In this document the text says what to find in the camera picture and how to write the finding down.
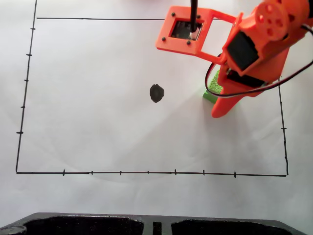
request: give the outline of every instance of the white paper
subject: white paper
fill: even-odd
[[[248,14],[259,1],[200,1]],[[0,3],[3,46],[0,226],[33,212],[273,219],[313,229],[309,105],[312,69],[281,87],[290,175],[16,175],[34,1]],[[38,0],[37,17],[163,19],[188,0]],[[278,89],[246,97],[226,116],[204,100],[209,62],[160,51],[163,21],[36,19],[18,171],[196,171],[286,174]],[[204,50],[217,54],[215,21]],[[312,37],[290,50],[283,77],[312,59]],[[165,96],[153,103],[150,87]]]

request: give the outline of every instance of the robotic arm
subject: robotic arm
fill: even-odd
[[[313,64],[312,61],[295,74],[273,83],[280,78],[289,47],[308,31],[313,35],[313,0],[264,0],[246,18],[243,18],[243,13],[234,17],[213,9],[197,9],[197,5],[195,8],[197,14],[194,6],[192,9],[172,6],[156,47],[211,61],[206,88],[213,67],[221,65],[218,84],[223,87],[222,93],[208,90],[219,96],[212,110],[215,118],[227,114],[243,97],[255,97],[277,87]],[[214,18],[232,24],[219,56],[202,51]]]

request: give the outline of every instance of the black line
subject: black line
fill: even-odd
[[[152,235],[162,235],[162,223],[161,222],[153,222]]]
[[[280,101],[280,112],[282,115],[282,124],[283,124],[283,133],[284,133],[284,148],[285,148],[285,160],[286,160],[286,173],[287,175],[289,175],[289,170],[288,170],[288,158],[287,158],[287,147],[286,147],[286,127],[284,124],[284,115],[283,115],[283,102],[282,102],[282,96],[281,96],[281,92],[280,92],[280,86],[278,86],[278,92],[279,92],[279,101]]]
[[[39,175],[39,174],[194,174],[194,175],[230,175],[230,176],[265,176],[265,177],[286,177],[286,175],[262,175],[262,174],[238,174],[238,173],[203,173],[203,172],[183,172],[183,171],[87,171],[87,172],[17,172],[17,174]]]
[[[20,149],[21,149],[21,141],[22,141],[22,134],[23,134],[23,123],[24,123],[25,104],[26,104],[28,76],[29,76],[29,65],[30,65],[31,49],[32,49],[32,45],[33,45],[35,19],[36,19],[36,10],[37,10],[37,0],[35,1],[33,26],[31,28],[31,39],[30,39],[30,47],[29,47],[29,53],[28,53],[29,56],[28,56],[28,63],[27,63],[27,74],[26,74],[26,79],[25,79],[26,84],[25,84],[24,102],[23,102],[23,106],[22,106],[23,107],[23,111],[22,111],[21,129],[18,132],[19,135],[20,135],[20,138],[19,138],[18,154],[17,154],[17,158],[16,158],[16,166],[15,166],[16,173],[18,172],[19,159],[20,159]]]
[[[163,21],[165,19],[110,19],[110,18],[67,18],[67,17],[37,17],[38,20],[92,20],[92,21]]]

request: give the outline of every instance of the orange servo bracket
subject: orange servo bracket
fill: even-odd
[[[167,13],[165,24],[163,25],[156,41],[156,47],[160,50],[194,55],[218,65],[224,64],[226,62],[225,56],[221,55],[218,57],[216,55],[208,54],[202,51],[202,47],[214,18],[218,18],[219,20],[233,24],[236,20],[236,17],[207,8],[198,8],[197,14],[200,15],[200,18],[197,19],[197,23],[202,24],[198,39],[196,41],[189,40],[188,42],[186,39],[173,38],[171,35],[173,33],[176,22],[190,21],[190,7],[171,6],[169,12]]]
[[[301,25],[313,26],[313,12],[307,0],[264,0],[244,19],[242,13],[234,17],[206,8],[198,8],[197,14],[200,15],[197,23],[201,24],[201,31],[195,41],[172,37],[178,21],[190,22],[190,7],[172,6],[156,47],[221,65],[218,84],[223,87],[222,94],[248,92],[279,79],[289,47],[305,36]],[[233,24],[219,57],[202,51],[214,18]],[[244,96],[259,94],[219,97],[212,116],[219,118]]]

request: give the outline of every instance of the green block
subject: green block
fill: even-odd
[[[215,93],[218,93],[220,94],[222,92],[222,89],[223,87],[221,87],[218,83],[217,83],[217,79],[219,77],[219,73],[220,71],[218,70],[216,72],[216,74],[214,75],[214,78],[212,79],[210,85],[209,85],[209,89]],[[216,103],[217,101],[217,96],[214,96],[212,95],[211,93],[209,93],[208,91],[206,91],[204,94],[203,94],[203,98],[211,101],[213,104]]]

